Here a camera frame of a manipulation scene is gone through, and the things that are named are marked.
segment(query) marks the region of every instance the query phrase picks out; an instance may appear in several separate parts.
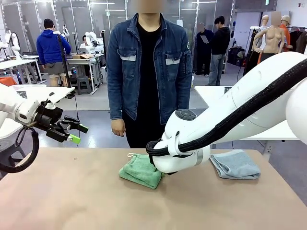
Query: brown tabletop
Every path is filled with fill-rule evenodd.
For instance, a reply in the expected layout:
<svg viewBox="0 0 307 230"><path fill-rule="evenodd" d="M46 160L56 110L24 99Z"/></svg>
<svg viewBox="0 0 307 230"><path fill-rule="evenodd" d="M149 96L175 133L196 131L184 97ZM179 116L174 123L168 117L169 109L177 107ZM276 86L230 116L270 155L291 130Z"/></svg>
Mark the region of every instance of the brown tabletop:
<svg viewBox="0 0 307 230"><path fill-rule="evenodd" d="M227 150L212 150L222 153ZM210 161L156 190L119 178L143 149L41 148L24 172L0 181L1 230L294 230L307 208L258 151L256 181L220 179Z"/></svg>

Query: green towel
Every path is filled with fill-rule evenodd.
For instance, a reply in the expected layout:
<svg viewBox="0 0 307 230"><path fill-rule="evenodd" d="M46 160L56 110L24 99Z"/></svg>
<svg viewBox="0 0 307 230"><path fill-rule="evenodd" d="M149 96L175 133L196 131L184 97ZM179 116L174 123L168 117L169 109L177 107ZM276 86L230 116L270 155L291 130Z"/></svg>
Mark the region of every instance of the green towel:
<svg viewBox="0 0 307 230"><path fill-rule="evenodd" d="M146 155L135 154L132 159L120 169L119 176L155 189L162 177L162 173L154 167L149 157Z"/></svg>

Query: denim jacket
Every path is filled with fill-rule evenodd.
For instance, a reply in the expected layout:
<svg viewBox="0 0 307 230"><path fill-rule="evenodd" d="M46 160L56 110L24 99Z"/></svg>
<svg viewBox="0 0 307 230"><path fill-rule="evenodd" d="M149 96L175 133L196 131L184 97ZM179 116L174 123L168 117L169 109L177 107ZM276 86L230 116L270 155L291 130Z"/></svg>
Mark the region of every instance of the denim jacket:
<svg viewBox="0 0 307 230"><path fill-rule="evenodd" d="M117 24L110 35L106 66L111 119L125 111L136 119L140 89L142 47L137 29L139 15ZM161 35L154 49L160 122L177 109L189 108L192 79L191 51L185 29L161 15Z"/></svg>

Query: floor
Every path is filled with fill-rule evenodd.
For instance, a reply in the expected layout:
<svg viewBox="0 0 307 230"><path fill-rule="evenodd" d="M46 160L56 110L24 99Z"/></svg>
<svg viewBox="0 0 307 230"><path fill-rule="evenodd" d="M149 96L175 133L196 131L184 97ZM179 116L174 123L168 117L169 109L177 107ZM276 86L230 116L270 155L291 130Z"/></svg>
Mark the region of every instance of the floor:
<svg viewBox="0 0 307 230"><path fill-rule="evenodd" d="M227 65L226 74L222 76L222 85L234 85L242 77L243 69L238 75L239 68ZM208 84L208 78L195 76L194 85ZM113 135L110 128L109 107L106 85L102 85L98 91L90 95L77 95L77 107L79 119L89 127L87 134L81 133L80 148L128 148L126 138ZM76 117L75 100L63 99L58 104L65 110L64 114ZM205 109L205 103L197 92L192 89L190 97L190 108L196 113L201 114ZM39 131L40 147L76 147L76 144L58 142L46 137L43 131ZM74 135L79 135L76 131L71 131ZM7 138L7 141L14 141L17 134ZM30 133L25 136L22 148L25 152L32 149ZM217 145L218 149L254 149L263 151L263 147L257 141L234 141ZM288 182L292 189L297 193L301 200L307 205L307 146L301 141L276 141L270 164Z"/></svg>

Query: gray jeans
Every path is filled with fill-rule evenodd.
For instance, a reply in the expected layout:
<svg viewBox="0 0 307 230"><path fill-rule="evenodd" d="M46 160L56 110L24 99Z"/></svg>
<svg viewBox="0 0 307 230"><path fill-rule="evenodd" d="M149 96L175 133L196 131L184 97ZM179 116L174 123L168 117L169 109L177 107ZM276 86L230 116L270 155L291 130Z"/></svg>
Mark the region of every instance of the gray jeans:
<svg viewBox="0 0 307 230"><path fill-rule="evenodd" d="M209 85L220 85L225 54L211 55Z"/></svg>

